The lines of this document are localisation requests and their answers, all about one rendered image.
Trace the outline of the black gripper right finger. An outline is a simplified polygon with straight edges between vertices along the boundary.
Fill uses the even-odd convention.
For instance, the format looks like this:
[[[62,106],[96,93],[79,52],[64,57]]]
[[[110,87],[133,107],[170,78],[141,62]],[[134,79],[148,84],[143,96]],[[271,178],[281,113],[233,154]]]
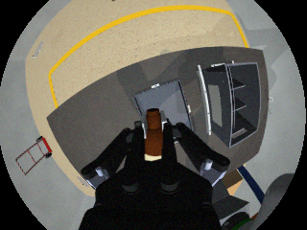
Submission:
[[[173,191],[178,186],[179,171],[174,137],[177,137],[177,141],[198,170],[199,175],[207,179],[212,186],[220,183],[230,164],[230,160],[208,147],[184,123],[176,123],[173,126],[169,119],[166,118],[164,110],[160,110],[160,115],[163,131],[159,176],[161,188],[165,191]]]

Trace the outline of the brown bottle with cream label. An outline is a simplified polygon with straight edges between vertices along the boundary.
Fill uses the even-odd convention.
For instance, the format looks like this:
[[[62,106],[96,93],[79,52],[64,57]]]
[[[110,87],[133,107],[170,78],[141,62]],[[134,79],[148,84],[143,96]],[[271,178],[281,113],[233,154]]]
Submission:
[[[159,108],[147,110],[147,137],[145,138],[146,160],[156,160],[161,158],[163,131]]]

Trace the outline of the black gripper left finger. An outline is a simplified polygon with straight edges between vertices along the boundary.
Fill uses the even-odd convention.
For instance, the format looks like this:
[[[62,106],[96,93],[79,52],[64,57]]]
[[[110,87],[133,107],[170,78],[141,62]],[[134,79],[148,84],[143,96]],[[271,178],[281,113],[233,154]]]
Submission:
[[[134,122],[134,129],[124,128],[97,159],[82,168],[83,177],[94,190],[117,172],[125,157],[120,183],[127,192],[139,188],[141,160],[145,160],[148,130],[146,115],[147,112],[143,112],[141,120]]]

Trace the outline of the black crate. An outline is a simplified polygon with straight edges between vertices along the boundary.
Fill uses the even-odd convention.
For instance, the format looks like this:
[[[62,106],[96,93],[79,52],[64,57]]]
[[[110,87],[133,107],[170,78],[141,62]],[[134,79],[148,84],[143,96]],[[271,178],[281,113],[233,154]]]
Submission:
[[[259,127],[261,87],[257,62],[223,64],[202,69],[201,72],[211,131],[231,148],[255,133]],[[231,138],[243,129],[247,131]]]

